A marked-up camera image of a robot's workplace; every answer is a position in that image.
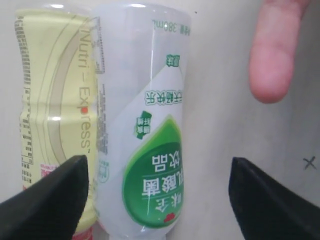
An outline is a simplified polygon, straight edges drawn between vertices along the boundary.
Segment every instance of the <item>plastic bottle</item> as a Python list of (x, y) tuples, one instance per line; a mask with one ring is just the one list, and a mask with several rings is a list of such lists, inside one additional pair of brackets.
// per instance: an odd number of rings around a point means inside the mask
[(92, 11), (95, 207), (110, 240), (163, 240), (181, 213), (190, 24), (186, 13), (155, 4), (117, 2)]
[(28, 1), (15, 14), (24, 77), (20, 115), (23, 188), (73, 155), (86, 155), (90, 190), (73, 239), (92, 240), (97, 84), (89, 11), (65, 2)]

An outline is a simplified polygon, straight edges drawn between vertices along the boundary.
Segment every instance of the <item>black object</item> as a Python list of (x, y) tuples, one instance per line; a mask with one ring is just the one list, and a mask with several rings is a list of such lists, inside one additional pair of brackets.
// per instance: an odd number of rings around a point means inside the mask
[(74, 156), (0, 204), (0, 240), (71, 240), (89, 190), (86, 156)]
[(245, 158), (232, 161), (229, 198), (246, 240), (320, 240), (320, 209)]

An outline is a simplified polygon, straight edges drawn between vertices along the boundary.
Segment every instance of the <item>black mark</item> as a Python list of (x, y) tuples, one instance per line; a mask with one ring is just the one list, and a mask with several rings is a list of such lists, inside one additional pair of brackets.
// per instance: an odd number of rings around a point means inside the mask
[(303, 159), (303, 161), (306, 161), (307, 162), (307, 164), (305, 165), (305, 167), (304, 167), (304, 170), (306, 170), (308, 167), (313, 167), (314, 169), (317, 169), (316, 168), (316, 166), (313, 164), (313, 161), (316, 159), (316, 157), (315, 156), (313, 156), (310, 160), (308, 160), (308, 159), (306, 159), (306, 158), (304, 158)]

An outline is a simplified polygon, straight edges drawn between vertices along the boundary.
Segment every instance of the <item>finger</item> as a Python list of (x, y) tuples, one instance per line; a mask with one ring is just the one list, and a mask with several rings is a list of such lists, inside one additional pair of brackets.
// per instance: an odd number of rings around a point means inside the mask
[(288, 92), (302, 16), (310, 0), (264, 0), (250, 54), (253, 95), (263, 103)]

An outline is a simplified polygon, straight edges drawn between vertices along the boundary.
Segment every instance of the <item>white wall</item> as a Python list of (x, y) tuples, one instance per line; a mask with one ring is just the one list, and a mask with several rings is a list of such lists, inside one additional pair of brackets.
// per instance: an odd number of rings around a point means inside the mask
[[(106, 0), (77, 2), (93, 6)], [(258, 103), (248, 87), (250, 45), (261, 0), (148, 2), (183, 9), (193, 20), (184, 98), (185, 204), (168, 239), (243, 239), (228, 198), (234, 156), (247, 157), (320, 206), (320, 138), (316, 135), (320, 122), (320, 31), (316, 25), (320, 2), (312, 3), (303, 22), (290, 93), (273, 105)], [(0, 201), (21, 189), (18, 116), (23, 81), (14, 35), (15, 3), (2, 0), (0, 5)], [(302, 158), (312, 156), (319, 170), (304, 170)]]

